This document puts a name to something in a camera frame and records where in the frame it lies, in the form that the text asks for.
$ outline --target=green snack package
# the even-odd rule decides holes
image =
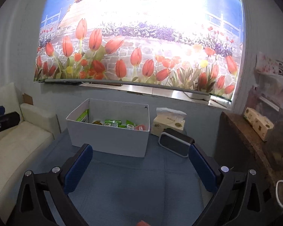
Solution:
[[[131,121],[126,120],[126,128],[127,128],[127,129],[134,129],[135,126],[136,126],[136,124],[134,124],[134,123],[131,122]]]
[[[110,126],[110,127],[118,127],[121,125],[121,121],[116,121],[116,120],[105,120],[105,126]]]
[[[76,121],[89,123],[89,109],[88,109],[88,110],[85,110],[85,111],[80,115],[80,117],[76,119]]]

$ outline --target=yellow tulip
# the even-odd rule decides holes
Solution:
[[[208,61],[203,59],[200,61],[199,65],[201,68],[205,68],[208,65]]]
[[[68,66],[66,68],[66,72],[67,72],[67,74],[72,74],[72,66]]]

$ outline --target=beige tissue package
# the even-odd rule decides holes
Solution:
[[[150,130],[151,134],[159,137],[166,128],[172,128],[180,133],[183,132],[186,113],[168,108],[156,108],[156,113],[157,116],[154,118]]]

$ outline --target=wall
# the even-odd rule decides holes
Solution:
[[[62,129],[65,117],[86,98],[109,99],[147,103],[150,118],[156,107],[169,107],[186,112],[186,129],[207,152],[212,155],[221,109],[200,104],[130,94],[115,90],[88,87],[60,86],[33,83],[39,25],[46,0],[7,0],[0,9],[0,86],[14,81],[16,86],[33,97],[34,104],[57,113]],[[283,56],[283,14],[273,0],[243,0],[248,28],[245,50],[245,77],[242,81],[235,111],[243,109],[243,102],[254,81],[251,76],[257,50]]]

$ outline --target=metal screw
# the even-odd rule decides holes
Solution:
[[[228,172],[228,171],[229,171],[229,168],[226,167],[226,166],[223,166],[223,167],[221,167],[221,171],[223,171],[223,172]]]
[[[250,169],[250,174],[256,175],[256,171],[254,169]]]
[[[24,173],[25,176],[30,176],[31,175],[31,170],[27,170],[25,173]]]
[[[60,171],[60,168],[59,167],[54,167],[52,170],[51,170],[53,173],[57,173]]]

